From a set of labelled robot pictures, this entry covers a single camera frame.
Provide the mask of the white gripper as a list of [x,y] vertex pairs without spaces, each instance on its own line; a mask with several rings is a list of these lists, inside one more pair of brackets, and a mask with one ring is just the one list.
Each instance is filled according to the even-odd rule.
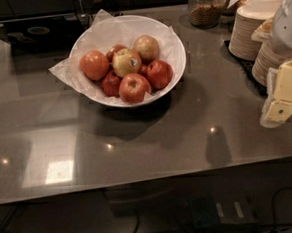
[[[292,57],[292,0],[284,0],[274,18],[268,18],[252,33],[252,40],[270,40],[273,51]],[[292,117],[292,60],[267,73],[268,97],[264,102],[260,124],[276,128]]]

